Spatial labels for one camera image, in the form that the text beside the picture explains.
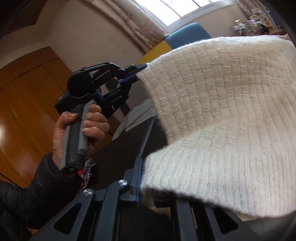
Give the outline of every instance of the beige wall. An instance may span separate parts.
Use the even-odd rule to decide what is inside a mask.
[[[107,61],[126,67],[142,56],[120,28],[81,0],[69,0],[64,5],[52,24],[48,41],[71,71]],[[146,98],[146,91],[137,83],[130,91],[128,104],[133,108]],[[120,113],[116,117],[123,119]]]
[[[15,59],[49,46],[46,40],[51,23],[67,0],[47,0],[35,25],[14,31],[0,39],[0,68]]]
[[[198,22],[209,33],[212,38],[221,36],[235,36],[232,26],[235,20],[246,21],[246,16],[241,12],[238,6],[229,6],[206,16],[198,18]]]

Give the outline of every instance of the black handle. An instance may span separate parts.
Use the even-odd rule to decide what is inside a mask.
[[[71,110],[72,113],[77,113],[78,116],[72,125],[67,126],[63,138],[62,159],[59,170],[65,175],[75,173],[84,167],[88,140],[81,130],[89,106],[95,103],[94,100],[91,100],[86,105],[80,104]]]

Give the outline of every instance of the window pane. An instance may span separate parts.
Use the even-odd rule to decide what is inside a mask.
[[[152,12],[166,26],[180,19],[180,17],[160,0],[136,0],[137,3]]]
[[[203,7],[211,3],[209,0],[193,0],[193,1],[195,1],[200,7]]]
[[[174,9],[181,17],[198,9],[199,7],[191,0],[163,0]]]

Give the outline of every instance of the blue and yellow chair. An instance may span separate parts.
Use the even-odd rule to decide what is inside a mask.
[[[149,63],[159,56],[202,39],[210,39],[211,36],[198,23],[192,23],[169,35],[165,40],[156,45],[147,54],[137,61],[137,64]]]

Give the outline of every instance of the yellow cushion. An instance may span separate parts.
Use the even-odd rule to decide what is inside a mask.
[[[153,49],[151,49],[147,54],[145,54],[142,58],[140,58],[137,61],[137,64],[142,64],[142,63],[149,63],[152,60],[155,60],[159,56],[170,52],[172,49],[171,47],[167,44],[166,41],[160,42],[158,45],[156,45]]]

